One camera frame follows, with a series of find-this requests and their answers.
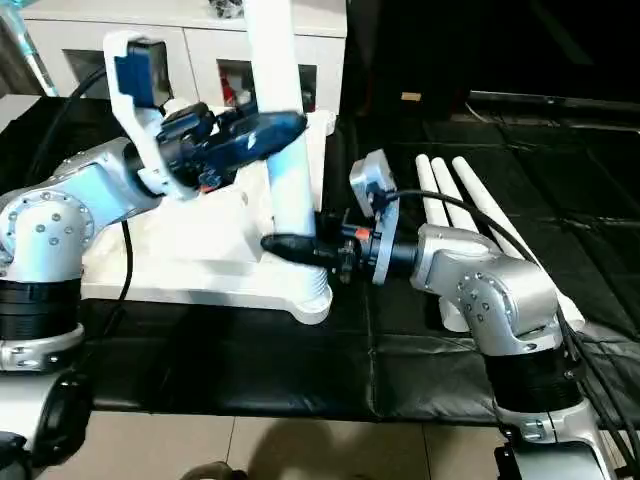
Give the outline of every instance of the white rod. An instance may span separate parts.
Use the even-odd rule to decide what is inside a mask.
[[[491,196],[489,190],[487,190],[482,181],[476,175],[476,172],[473,171],[467,161],[463,157],[456,157],[453,159],[453,168],[460,177],[463,185],[469,192],[469,195],[471,196],[473,203],[476,204],[476,207],[478,207],[480,211],[502,225],[505,230],[511,233],[520,243],[522,243],[522,246],[527,249],[527,251],[535,259],[536,263],[540,265],[542,271],[547,274],[549,280],[555,286],[555,282],[553,282],[551,276],[547,273],[544,267],[542,267],[542,264],[534,255],[533,251],[529,248],[527,242],[525,242],[524,239],[520,236],[516,228],[511,223],[511,220],[509,220],[509,217],[505,215],[504,211],[498,205],[498,202],[496,202],[495,199]],[[514,258],[522,258],[522,255],[520,255],[520,253],[515,249],[513,245],[511,245],[511,243],[509,243],[504,237],[493,231],[493,229],[491,231],[496,241],[500,245],[500,248],[502,248],[502,250],[507,255]],[[556,294],[558,295],[558,302],[560,303],[560,307],[562,308],[567,321],[574,330],[581,330],[585,324],[585,319],[582,315],[582,312],[580,312],[573,300],[563,294],[557,286],[555,286],[555,288]]]
[[[253,80],[261,112],[302,113],[291,0],[245,0]],[[267,162],[276,232],[315,235],[304,135]]]
[[[449,195],[450,197],[457,198],[458,200],[462,200],[462,195],[460,195],[460,191],[453,181],[451,173],[449,173],[449,169],[444,163],[444,160],[440,157],[434,158],[431,161],[431,168],[433,168],[433,173],[438,182],[440,192],[445,195]],[[462,228],[464,230],[470,230],[472,232],[478,231],[478,227],[476,227],[476,224],[473,221],[473,218],[471,218],[471,215],[469,215],[469,212],[461,209],[460,207],[456,207],[455,205],[447,203],[445,203],[445,205],[447,207],[447,212],[449,212],[449,218],[451,218],[452,226]]]
[[[505,215],[504,211],[502,211],[502,209],[500,208],[500,205],[498,205],[498,202],[494,200],[494,198],[489,193],[489,190],[487,190],[482,181],[476,175],[476,172],[474,172],[473,169],[469,166],[467,161],[463,157],[454,158],[453,169],[458,174],[458,177],[460,177],[462,184],[467,189],[467,192],[469,192],[469,196],[473,200],[473,203],[476,204],[476,207],[478,207],[480,211],[489,215],[496,222],[502,225],[509,233],[516,237],[516,239],[518,239],[518,241],[522,243],[522,245],[535,258],[535,255],[533,255],[533,252],[531,251],[529,246],[513,226],[511,220],[509,220],[509,217]],[[496,233],[493,229],[491,229],[491,233],[493,233],[496,242],[498,243],[498,245],[500,245],[500,248],[502,248],[502,251],[504,253],[506,253],[510,257],[522,258],[522,255],[518,253],[518,250],[516,250],[515,247],[511,245],[511,243],[505,240],[502,235]]]
[[[416,169],[418,170],[420,189],[428,192],[438,192],[438,184],[436,183],[436,177],[433,175],[431,163],[429,163],[429,157],[426,155],[418,155],[416,157]],[[427,223],[430,223],[431,225],[439,225],[441,227],[449,226],[447,212],[444,210],[444,205],[440,200],[425,198],[422,203],[424,204],[424,213],[427,216]]]

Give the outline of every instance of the white plastic stand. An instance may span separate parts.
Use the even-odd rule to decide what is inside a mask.
[[[325,141],[335,116],[316,112],[309,122],[312,198],[319,210]],[[272,216],[265,162],[241,169],[233,185],[195,200],[165,199],[129,220],[134,274],[127,300],[285,310],[302,323],[321,322],[332,300],[326,274],[262,251],[260,239],[273,232]],[[112,225],[84,257],[83,298],[117,298],[125,266],[122,232]]]
[[[245,0],[244,9],[260,111],[302,112],[291,0]],[[114,76],[113,68],[108,74]],[[117,82],[112,85],[117,98]],[[286,310],[305,324],[327,317],[333,298],[327,272],[285,262],[260,247],[262,236],[274,231],[315,235],[314,205],[320,210],[326,136],[335,115],[308,118],[305,134],[266,164],[241,169],[232,186],[187,202],[175,200],[187,198],[177,192],[130,220],[134,273],[128,300]],[[152,147],[150,158],[157,160]],[[150,171],[162,173],[156,167]],[[118,226],[103,232],[84,263],[83,296],[117,298],[125,278]]]

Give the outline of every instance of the white base platform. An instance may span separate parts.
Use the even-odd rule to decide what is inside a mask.
[[[335,116],[309,115],[308,158],[316,210],[322,205],[326,136]],[[238,172],[233,185],[181,203],[166,199],[129,221],[134,273],[127,300],[290,312],[316,324],[326,318],[332,292],[326,272],[285,262],[260,247],[273,232],[266,164]],[[84,259],[83,298],[117,298],[126,274],[120,225],[107,228]]]

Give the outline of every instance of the white cabinet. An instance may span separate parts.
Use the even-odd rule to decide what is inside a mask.
[[[200,99],[229,105],[229,92],[251,90],[251,48],[245,32],[185,29]],[[338,112],[344,39],[295,36],[303,104],[308,110]],[[223,82],[228,85],[223,92]]]
[[[191,101],[198,99],[181,28],[53,20],[26,20],[26,24],[51,80],[62,96],[69,96],[80,80],[104,65],[102,39],[107,32],[134,29],[166,42],[174,94]],[[96,85],[89,96],[108,98],[106,84]]]
[[[303,104],[308,110],[338,112],[346,0],[292,3]],[[223,107],[241,101],[238,96],[247,97],[251,90],[244,20],[217,18],[208,0],[38,0],[22,15],[53,83],[64,96],[103,64],[105,33],[122,29],[166,42],[176,96]],[[106,85],[96,85],[88,96],[106,98]]]

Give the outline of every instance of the robotic arm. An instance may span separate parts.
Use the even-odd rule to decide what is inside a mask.
[[[402,275],[451,302],[469,325],[493,387],[507,440],[495,452],[501,479],[616,478],[563,344],[549,276],[468,230],[425,224],[417,241],[397,239],[400,200],[382,150],[356,162],[350,181],[374,228],[343,221],[329,241],[274,234],[263,247],[335,269],[346,280],[359,271],[381,285],[389,273]]]
[[[119,32],[104,47],[113,113],[129,138],[0,197],[0,478],[29,478],[84,441],[91,392],[70,367],[83,340],[82,255],[98,234],[164,196],[220,187],[306,128],[303,115],[255,105],[216,116],[198,103],[163,118],[172,97],[164,43]]]

